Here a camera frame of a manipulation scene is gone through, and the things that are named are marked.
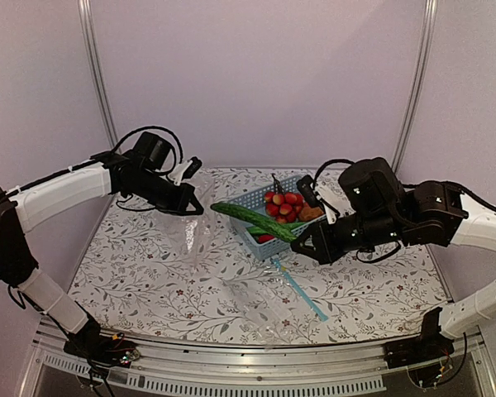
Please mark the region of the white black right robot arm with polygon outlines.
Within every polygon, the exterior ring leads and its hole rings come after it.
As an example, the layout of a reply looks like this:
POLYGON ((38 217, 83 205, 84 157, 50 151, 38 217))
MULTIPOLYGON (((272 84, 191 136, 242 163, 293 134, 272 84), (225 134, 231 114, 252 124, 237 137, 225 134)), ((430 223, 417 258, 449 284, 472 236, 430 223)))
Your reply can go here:
MULTIPOLYGON (((496 252, 496 205, 465 186, 427 180, 403 184, 382 157, 352 161, 338 179, 353 213, 342 217, 316 177, 301 178, 298 189, 311 206, 324 206, 326 218, 308 226, 293 251, 321 265, 351 251, 373 251, 385 243, 404 246, 474 246, 496 252)), ((389 366, 427 361, 454 351, 453 341, 496 315, 496 279, 469 297, 424 314, 418 336, 384 344, 389 366)))

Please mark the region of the clear pink zipper bag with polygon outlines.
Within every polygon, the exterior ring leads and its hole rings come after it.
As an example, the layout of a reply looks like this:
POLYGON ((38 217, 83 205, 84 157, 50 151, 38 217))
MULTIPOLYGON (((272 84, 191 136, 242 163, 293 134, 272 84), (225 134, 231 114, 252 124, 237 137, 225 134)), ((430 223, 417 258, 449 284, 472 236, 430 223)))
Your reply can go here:
POLYGON ((173 256, 184 263, 190 274, 203 266, 207 249, 217 229, 216 213, 210 209, 215 199, 216 186, 208 170, 199 171, 190 181, 204 211, 202 215, 174 216, 154 211, 153 226, 166 240, 173 256))

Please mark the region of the dark green bumpy cucumber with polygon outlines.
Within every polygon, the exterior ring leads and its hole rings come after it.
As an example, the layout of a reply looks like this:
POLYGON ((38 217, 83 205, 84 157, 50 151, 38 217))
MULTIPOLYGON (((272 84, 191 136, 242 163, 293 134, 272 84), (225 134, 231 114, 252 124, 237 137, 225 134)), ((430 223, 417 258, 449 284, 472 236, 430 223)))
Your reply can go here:
MULTIPOLYGON (((210 209, 227 215, 231 218, 235 218, 237 220, 248 222, 253 226, 265 227, 265 226, 273 226, 279 225, 274 219, 268 218, 262 214, 259 214, 253 210, 242 207, 241 205, 227 202, 218 202, 213 203, 210 206, 210 209)), ((283 242, 290 243, 292 242, 296 236, 293 233, 285 233, 284 235, 279 235, 277 232, 275 233, 275 237, 283 242)))

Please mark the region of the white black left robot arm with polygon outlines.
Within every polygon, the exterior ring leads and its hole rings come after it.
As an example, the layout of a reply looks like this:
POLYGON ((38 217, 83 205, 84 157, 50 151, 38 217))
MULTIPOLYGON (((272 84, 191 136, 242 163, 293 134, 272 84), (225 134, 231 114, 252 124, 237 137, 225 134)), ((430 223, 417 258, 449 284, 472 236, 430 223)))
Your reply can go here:
POLYGON ((20 313, 35 311, 55 325, 70 355, 119 361, 127 343, 104 335, 70 295, 74 275, 114 200, 140 199, 146 212, 171 217, 201 215, 193 187, 201 166, 171 130, 145 126, 105 151, 0 187, 0 285, 6 296, 20 313))

